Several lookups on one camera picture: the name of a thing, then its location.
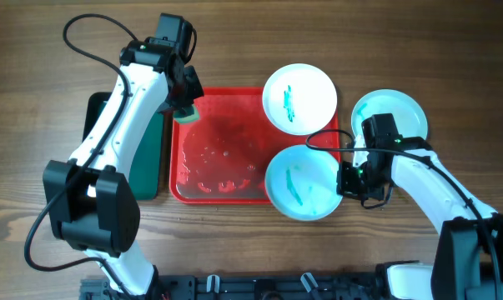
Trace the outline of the green sponge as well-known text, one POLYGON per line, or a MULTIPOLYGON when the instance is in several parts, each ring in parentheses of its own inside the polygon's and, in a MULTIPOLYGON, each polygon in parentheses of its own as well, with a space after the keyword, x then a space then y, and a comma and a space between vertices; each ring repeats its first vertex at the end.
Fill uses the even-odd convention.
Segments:
POLYGON ((173 112, 174 121, 179 124, 194 123, 200 119, 199 111, 194 106, 182 107, 173 112))

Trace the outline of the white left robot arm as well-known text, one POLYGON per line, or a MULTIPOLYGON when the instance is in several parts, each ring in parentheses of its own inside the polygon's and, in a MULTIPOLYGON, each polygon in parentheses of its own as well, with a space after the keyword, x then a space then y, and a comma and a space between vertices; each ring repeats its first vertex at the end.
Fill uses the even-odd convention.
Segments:
POLYGON ((55 238, 85 253, 111 288, 127 299, 162 296, 157 268, 136 241, 140 209, 129 186, 133 158, 152 116, 174 113, 198 120, 194 101, 203 96, 189 61, 195 43, 134 39, 120 55, 118 80, 108 103, 66 162, 51 161, 43 173, 46 207, 55 238))

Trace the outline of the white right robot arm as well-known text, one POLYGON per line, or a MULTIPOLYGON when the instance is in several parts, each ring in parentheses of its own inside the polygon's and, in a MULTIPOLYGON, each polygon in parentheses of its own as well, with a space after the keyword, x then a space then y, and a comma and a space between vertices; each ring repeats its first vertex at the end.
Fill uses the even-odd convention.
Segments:
POLYGON ((382 299, 503 299, 503 214, 469 192, 421 137, 368 137, 365 159, 342 162, 340 195, 386 201, 385 186, 404 190, 439 235, 435 260, 377 268, 382 299))

